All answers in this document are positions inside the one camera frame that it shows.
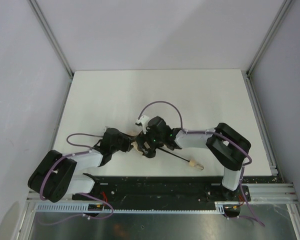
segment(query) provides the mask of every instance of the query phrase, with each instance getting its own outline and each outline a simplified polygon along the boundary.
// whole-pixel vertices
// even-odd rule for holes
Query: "aluminum frame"
[[[262,205],[262,204],[286,204],[289,215],[291,218],[291,222],[295,231],[295,235],[297,239],[300,239],[300,204],[298,201],[298,197],[296,195],[296,191],[294,185],[292,183],[254,183],[254,184],[246,184],[249,187],[250,196],[251,196],[251,204],[252,205]],[[19,224],[19,230],[14,239],[16,240],[27,240],[30,236],[31,227],[35,220],[35,213],[37,212],[60,212],[60,213],[81,213],[82,209],[85,208],[85,205],[89,203],[98,203],[98,201],[78,201],[72,200],[68,198],[70,196],[66,196],[61,199],[58,203],[52,202],[43,202],[39,198],[39,194],[36,192],[29,193],[26,207],[23,212],[23,219],[21,219]],[[237,202],[215,202],[217,208],[214,212],[208,211],[198,211],[196,214],[222,214],[223,204],[237,204]],[[118,210],[117,213],[125,213],[125,214],[193,214],[193,211],[185,211],[185,212],[172,212],[172,211],[124,211]]]
[[[278,10],[276,16],[274,17],[274,20],[273,20],[269,30],[267,31],[258,51],[254,55],[253,60],[250,63],[250,65],[246,71],[249,77],[251,76],[252,72],[255,70],[259,60],[262,58],[262,56],[264,55],[268,46],[274,39],[276,33],[278,32],[278,29],[280,28],[281,24],[283,23],[285,17],[287,16],[287,14],[290,11],[290,8],[294,2],[295,2],[295,0],[284,0],[284,2],[281,4],[280,9]]]
[[[55,50],[55,53],[59,57],[60,61],[63,64],[64,69],[66,70],[68,76],[70,79],[73,78],[74,73],[61,49],[59,46],[42,10],[40,9],[40,6],[38,5],[36,0],[27,0],[31,9],[33,10],[35,16],[37,17],[42,30],[46,34],[52,48]],[[277,33],[280,25],[282,24],[285,16],[289,12],[291,6],[295,0],[285,0],[277,15],[275,16],[267,34],[265,35],[257,53],[255,54],[247,72],[243,73],[243,79],[244,83],[246,85],[246,89],[250,98],[250,102],[253,108],[253,112],[258,124],[258,128],[260,131],[260,135],[264,144],[264,148],[266,150],[269,165],[271,168],[271,172],[273,175],[280,174],[281,171],[279,169],[279,166],[277,164],[277,158],[276,154],[273,148],[273,145],[271,143],[269,132],[267,129],[267,126],[265,124],[265,120],[259,105],[259,101],[252,83],[251,74],[256,68],[256,65],[258,64],[259,60],[263,56],[264,52],[267,50],[267,47],[273,40],[275,34]],[[56,139],[56,135],[59,129],[59,124],[62,118],[63,110],[65,107],[65,103],[68,97],[68,94],[70,92],[71,83],[69,84],[66,95],[64,98],[64,104],[63,108],[59,115],[58,124],[55,129],[55,133],[51,142],[51,146],[53,146],[53,143]],[[276,183],[276,184],[247,184],[249,186],[250,195],[251,195],[251,204],[287,204],[287,208],[290,214],[290,218],[292,221],[292,225],[296,234],[297,239],[300,239],[300,204],[298,201],[298,197],[296,195],[295,189],[293,184],[287,184],[287,183]],[[67,204],[67,205],[77,205],[78,203],[82,204],[82,201],[74,201],[71,199],[71,196],[65,196],[61,201],[60,204]],[[95,201],[85,201],[85,204],[87,203],[96,203]],[[220,206],[222,204],[230,204],[231,202],[216,202],[216,206]],[[43,204],[43,201],[40,200],[39,195],[35,192],[30,192],[28,195],[28,199],[26,201],[26,206],[23,211],[23,218],[20,219],[20,222],[18,224],[17,232],[14,236],[14,239],[18,240],[27,240],[29,238],[31,227],[33,224],[33,221],[35,220],[35,213],[37,211],[37,207]],[[53,205],[54,203],[44,203],[46,205]]]

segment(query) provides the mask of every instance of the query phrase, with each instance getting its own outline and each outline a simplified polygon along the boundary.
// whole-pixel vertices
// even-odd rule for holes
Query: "white table surface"
[[[61,153],[84,151],[67,144],[72,133],[102,135],[105,127],[121,132],[139,132],[135,121],[145,105],[168,101],[181,112],[189,130],[213,128],[224,122],[248,139],[253,162],[245,176],[271,175],[269,162],[241,71],[222,70],[118,70],[77,71],[62,115],[54,149]],[[160,116],[171,128],[180,127],[177,112],[158,103],[145,113]],[[72,142],[93,146],[98,139],[74,136]],[[175,150],[180,156],[194,158],[203,171],[189,167],[181,159],[157,150],[155,158],[146,158],[132,149],[117,152],[105,166],[84,172],[99,176],[222,176],[223,166],[208,149]]]

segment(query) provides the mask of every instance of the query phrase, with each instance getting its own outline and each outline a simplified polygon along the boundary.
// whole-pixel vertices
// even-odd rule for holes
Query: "red wire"
[[[239,201],[242,202],[242,203],[240,203],[240,206],[245,204],[244,198],[241,195],[239,195]]]
[[[103,200],[107,203],[108,202],[108,198],[106,196],[106,193],[104,191],[102,191],[101,194],[103,196]]]

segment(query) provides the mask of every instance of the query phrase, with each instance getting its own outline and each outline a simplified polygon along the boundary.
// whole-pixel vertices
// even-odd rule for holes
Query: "gray wall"
[[[283,0],[37,0],[78,70],[241,69]]]
[[[300,0],[252,78],[283,174],[300,199]]]
[[[0,240],[49,149],[68,78],[26,0],[0,0]]]

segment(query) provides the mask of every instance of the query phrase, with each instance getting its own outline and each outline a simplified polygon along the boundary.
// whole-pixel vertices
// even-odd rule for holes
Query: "robotic arm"
[[[224,166],[222,185],[235,191],[239,185],[242,164],[246,156],[224,138],[214,135],[218,133],[235,142],[246,153],[251,148],[250,142],[225,123],[219,123],[216,128],[207,130],[171,129],[159,116],[147,120],[142,116],[136,124],[143,127],[137,136],[138,150],[148,158],[156,155],[156,148],[166,146],[170,150],[184,148],[210,149],[218,161]]]
[[[156,149],[166,146],[170,150],[184,148],[209,149],[224,166],[222,195],[229,200],[237,190],[245,155],[225,139],[236,143],[246,153],[251,144],[243,136],[225,123],[207,130],[184,130],[170,128],[159,116],[150,119],[142,116],[136,125],[143,130],[137,136],[127,135],[115,128],[107,128],[102,139],[90,151],[80,155],[63,156],[56,150],[47,153],[40,165],[31,175],[28,186],[39,193],[42,186],[43,196],[51,202],[59,201],[65,194],[90,193],[95,181],[87,175],[76,174],[89,167],[101,167],[108,163],[118,151],[129,152],[136,142],[137,149],[147,158],[156,156]],[[48,171],[61,157],[50,176]]]

